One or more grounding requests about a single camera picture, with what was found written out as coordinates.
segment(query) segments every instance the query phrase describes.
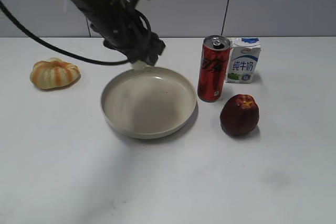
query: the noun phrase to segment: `red soda can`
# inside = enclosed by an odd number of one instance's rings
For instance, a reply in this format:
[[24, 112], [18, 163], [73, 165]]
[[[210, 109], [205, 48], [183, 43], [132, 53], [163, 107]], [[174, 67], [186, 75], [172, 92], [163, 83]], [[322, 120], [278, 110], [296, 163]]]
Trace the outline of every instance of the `red soda can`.
[[203, 101], [214, 102], [221, 97], [230, 49], [230, 40], [223, 36], [204, 39], [197, 88], [198, 97]]

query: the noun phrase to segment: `white table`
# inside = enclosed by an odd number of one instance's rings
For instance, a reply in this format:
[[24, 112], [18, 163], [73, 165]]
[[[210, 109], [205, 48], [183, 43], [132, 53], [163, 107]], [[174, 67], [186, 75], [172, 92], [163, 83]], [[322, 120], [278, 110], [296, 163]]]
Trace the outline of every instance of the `white table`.
[[[101, 39], [47, 39], [101, 60], [124, 57]], [[165, 39], [158, 66], [197, 87], [202, 39]], [[224, 84], [198, 101], [179, 132], [139, 142], [114, 132], [100, 111], [106, 83], [130, 68], [70, 59], [28, 38], [0, 39], [0, 224], [335, 223], [336, 38], [262, 38], [252, 84]], [[75, 63], [71, 88], [29, 81], [49, 57]], [[259, 130], [235, 140], [219, 114], [251, 94]]]

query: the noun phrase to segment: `can lid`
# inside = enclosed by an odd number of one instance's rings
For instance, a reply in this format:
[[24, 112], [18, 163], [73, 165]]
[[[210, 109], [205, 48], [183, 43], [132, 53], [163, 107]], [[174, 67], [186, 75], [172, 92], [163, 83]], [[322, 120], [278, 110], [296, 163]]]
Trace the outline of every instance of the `can lid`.
[[223, 36], [212, 35], [204, 39], [204, 45], [214, 50], [225, 50], [231, 47], [231, 42]]

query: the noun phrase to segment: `white milk carton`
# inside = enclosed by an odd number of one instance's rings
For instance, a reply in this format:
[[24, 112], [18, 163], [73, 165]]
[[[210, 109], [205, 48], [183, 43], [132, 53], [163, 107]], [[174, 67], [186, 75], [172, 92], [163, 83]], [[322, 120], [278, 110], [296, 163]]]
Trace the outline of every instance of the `white milk carton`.
[[233, 38], [226, 82], [251, 83], [260, 51], [258, 38]]

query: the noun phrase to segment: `white wall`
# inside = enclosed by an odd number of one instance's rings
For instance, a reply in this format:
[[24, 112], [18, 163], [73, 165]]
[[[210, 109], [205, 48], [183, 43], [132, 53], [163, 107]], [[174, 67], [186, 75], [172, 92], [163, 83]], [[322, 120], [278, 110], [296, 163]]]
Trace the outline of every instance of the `white wall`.
[[336, 36], [335, 0], [230, 0], [226, 36]]
[[[84, 15], [67, 0], [2, 0], [8, 10], [40, 37], [88, 37]], [[0, 11], [0, 37], [25, 37]]]
[[[64, 0], [3, 0], [8, 9], [38, 36], [89, 36], [83, 15]], [[140, 0], [138, 9], [162, 37], [204, 37], [220, 34], [227, 0]], [[3, 15], [0, 37], [23, 36]]]
[[226, 2], [140, 0], [137, 9], [146, 15], [152, 30], [162, 37], [205, 37], [221, 33]]
[[[82, 13], [64, 0], [3, 0], [38, 36], [88, 37]], [[227, 0], [140, 0], [152, 30], [162, 37], [220, 34]], [[335, 0], [230, 0], [223, 35], [336, 36]], [[0, 13], [0, 37], [23, 34]]]

